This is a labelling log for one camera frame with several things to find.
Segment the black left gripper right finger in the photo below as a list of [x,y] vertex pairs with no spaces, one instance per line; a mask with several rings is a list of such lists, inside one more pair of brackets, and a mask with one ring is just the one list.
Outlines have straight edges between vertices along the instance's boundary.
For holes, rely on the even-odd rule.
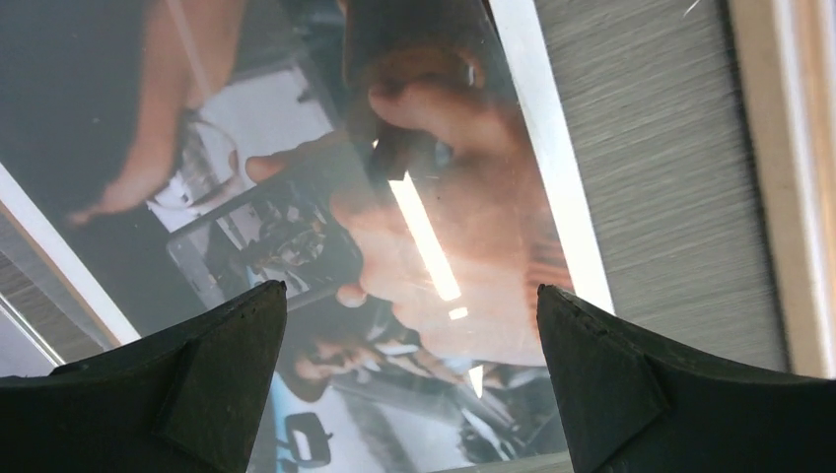
[[577,472],[831,472],[835,383],[717,357],[554,286],[536,319]]

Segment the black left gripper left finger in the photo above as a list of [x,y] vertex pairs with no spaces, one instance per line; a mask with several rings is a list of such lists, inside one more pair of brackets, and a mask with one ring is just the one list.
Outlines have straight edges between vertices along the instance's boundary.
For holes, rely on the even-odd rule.
[[5,472],[244,472],[286,327],[268,281],[44,376],[1,380]]

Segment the light wooden picture frame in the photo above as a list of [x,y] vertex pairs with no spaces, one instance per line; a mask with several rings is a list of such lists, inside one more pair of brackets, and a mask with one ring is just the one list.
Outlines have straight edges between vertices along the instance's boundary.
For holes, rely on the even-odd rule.
[[731,1],[794,372],[835,375],[835,4]]

